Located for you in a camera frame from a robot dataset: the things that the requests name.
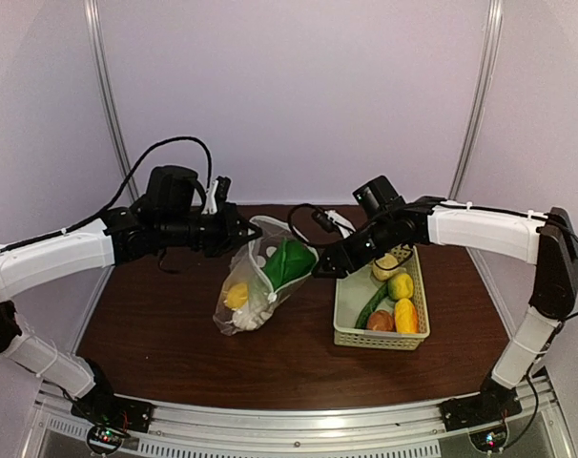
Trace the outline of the green perforated plastic basket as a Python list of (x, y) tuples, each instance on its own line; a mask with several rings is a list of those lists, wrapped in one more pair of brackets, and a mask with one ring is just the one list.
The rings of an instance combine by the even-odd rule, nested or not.
[[(413, 279), (414, 294), (410, 300), (417, 309), (419, 331), (416, 334), (403, 334), (395, 329), (392, 332), (376, 332), (366, 328), (355, 328), (355, 321), (361, 309), (381, 285), (387, 284), (387, 281), (377, 281), (374, 278), (372, 263), (369, 263), (349, 277), (336, 281), (333, 317), (334, 344), (412, 351), (428, 338), (430, 324), (418, 249), (403, 245), (393, 248), (391, 254), (399, 262), (399, 272), (407, 273)], [(394, 315), (395, 303), (387, 296), (377, 310), (386, 310)]]

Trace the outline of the clear polka dot zip bag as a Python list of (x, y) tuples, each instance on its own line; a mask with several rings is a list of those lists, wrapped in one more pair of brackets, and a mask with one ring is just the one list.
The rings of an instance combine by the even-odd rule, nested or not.
[(287, 223), (269, 216), (250, 219), (261, 231), (233, 256), (213, 316), (221, 334), (261, 328), (311, 276), (317, 251), (298, 240)]

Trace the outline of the green white bok choy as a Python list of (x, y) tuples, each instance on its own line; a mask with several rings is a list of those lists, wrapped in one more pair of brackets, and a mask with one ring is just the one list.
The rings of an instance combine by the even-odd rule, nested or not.
[(247, 281), (249, 300), (233, 312), (232, 323), (239, 331), (262, 327), (281, 305), (310, 276), (317, 255), (295, 239), (282, 239), (262, 267), (257, 265)]

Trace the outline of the yellow green lemon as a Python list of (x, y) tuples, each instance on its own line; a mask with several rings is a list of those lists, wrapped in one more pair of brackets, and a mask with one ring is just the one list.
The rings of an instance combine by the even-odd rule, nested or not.
[(387, 284), (387, 294), (392, 301), (411, 299), (414, 294), (414, 282), (407, 273), (397, 274), (391, 277)]

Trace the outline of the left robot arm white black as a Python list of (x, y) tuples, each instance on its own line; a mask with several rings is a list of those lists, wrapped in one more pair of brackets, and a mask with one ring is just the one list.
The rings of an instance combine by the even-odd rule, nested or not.
[(217, 258), (259, 238), (261, 230), (228, 201), (230, 184), (218, 177), (202, 186), (194, 170), (157, 166), (131, 206), (106, 209), (78, 229), (0, 245), (0, 356), (63, 388), (99, 423), (114, 422), (121, 404), (102, 370), (21, 328), (12, 300), (72, 274), (159, 256), (169, 248)]

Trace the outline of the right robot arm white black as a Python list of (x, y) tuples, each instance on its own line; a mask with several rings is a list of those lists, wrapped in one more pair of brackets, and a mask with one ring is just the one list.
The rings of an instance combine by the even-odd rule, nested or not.
[(414, 244), (461, 246), (535, 266), (525, 318), (473, 400), (479, 420), (494, 420), (563, 323), (578, 315), (578, 237), (567, 211), (524, 213), (433, 197), (406, 202), (385, 176), (353, 196), (367, 221), (322, 247), (316, 278), (344, 279), (391, 249)]

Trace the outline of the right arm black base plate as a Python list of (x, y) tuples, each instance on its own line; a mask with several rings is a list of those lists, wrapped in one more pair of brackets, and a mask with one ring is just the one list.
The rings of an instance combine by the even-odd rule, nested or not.
[(451, 398), (442, 402), (439, 409), (446, 431), (500, 423), (507, 417), (523, 411), (521, 403), (514, 396), (507, 401), (499, 402), (482, 393), (463, 398)]

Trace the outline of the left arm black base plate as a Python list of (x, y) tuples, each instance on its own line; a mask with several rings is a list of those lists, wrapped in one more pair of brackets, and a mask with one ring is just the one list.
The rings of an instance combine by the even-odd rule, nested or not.
[(153, 418), (151, 403), (118, 396), (102, 396), (93, 400), (72, 402), (71, 415), (93, 425), (110, 427), (121, 433), (147, 433)]

